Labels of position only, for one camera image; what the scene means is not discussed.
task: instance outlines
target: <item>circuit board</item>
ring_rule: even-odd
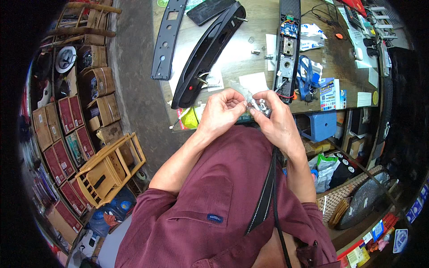
[[[285,20],[280,26],[280,33],[287,37],[296,38],[298,35],[298,26],[294,23],[294,20]]]

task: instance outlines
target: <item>concrete floor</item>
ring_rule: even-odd
[[[150,78],[154,54],[151,2],[113,1],[121,14],[111,13],[107,40],[108,64],[116,84],[123,132],[136,132],[146,156],[142,167],[152,178],[193,131],[171,133],[159,81]]]

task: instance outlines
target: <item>wooden chair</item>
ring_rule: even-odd
[[[134,157],[135,167],[131,171],[119,149],[125,144],[130,147]],[[90,158],[75,178],[86,199],[99,208],[110,203],[145,162],[146,158],[136,133],[128,133]]]

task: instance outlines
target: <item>black phone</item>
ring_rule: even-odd
[[[201,26],[232,6],[236,0],[205,0],[186,13],[193,22]]]

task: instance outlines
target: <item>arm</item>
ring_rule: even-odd
[[[204,149],[238,120],[246,106],[243,95],[233,89],[210,96],[196,132],[162,165],[149,188],[178,195]]]
[[[272,113],[269,119],[253,108],[250,109],[250,113],[267,139],[287,154],[287,187],[301,203],[316,202],[316,189],[308,167],[305,148],[289,106],[272,90],[259,92],[253,97],[266,99],[271,106]]]

